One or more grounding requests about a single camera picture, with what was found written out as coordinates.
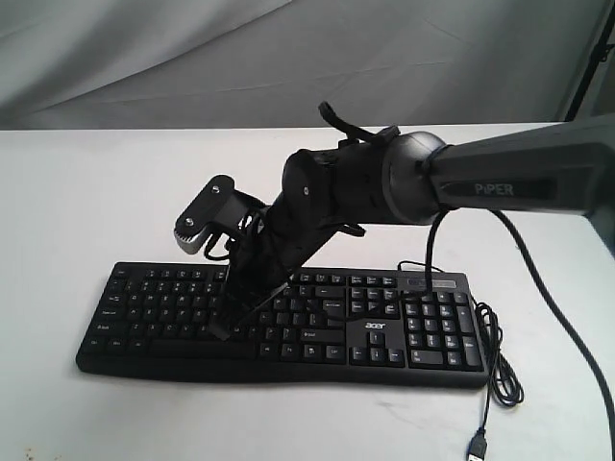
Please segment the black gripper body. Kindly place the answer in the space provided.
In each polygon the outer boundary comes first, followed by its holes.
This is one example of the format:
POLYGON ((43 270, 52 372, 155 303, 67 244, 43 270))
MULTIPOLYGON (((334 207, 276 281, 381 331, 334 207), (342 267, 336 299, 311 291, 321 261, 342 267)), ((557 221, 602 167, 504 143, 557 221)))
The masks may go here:
POLYGON ((230 250, 222 307, 260 306, 337 232, 363 235, 363 227, 354 223, 305 223, 285 201, 252 214, 254 221, 230 250))

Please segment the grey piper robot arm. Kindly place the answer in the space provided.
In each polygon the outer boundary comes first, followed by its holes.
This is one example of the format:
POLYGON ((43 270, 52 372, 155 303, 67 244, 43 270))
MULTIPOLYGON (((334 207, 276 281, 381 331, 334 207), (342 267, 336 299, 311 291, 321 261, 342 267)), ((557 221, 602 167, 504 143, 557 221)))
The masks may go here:
POLYGON ((226 340, 339 231, 430 226, 459 208, 573 213, 614 208, 614 119, 600 116, 459 145, 427 132, 381 145, 300 150, 274 203, 231 253, 209 332, 226 340))

